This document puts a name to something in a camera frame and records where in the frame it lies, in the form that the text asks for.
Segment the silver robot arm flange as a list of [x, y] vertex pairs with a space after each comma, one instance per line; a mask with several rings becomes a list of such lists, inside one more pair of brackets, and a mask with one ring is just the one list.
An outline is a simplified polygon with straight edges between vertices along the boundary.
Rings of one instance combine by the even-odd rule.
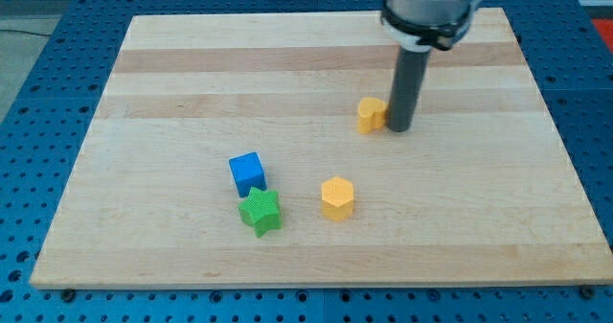
[[480, 0], [382, 0], [380, 22], [401, 48], [450, 50], [467, 33]]

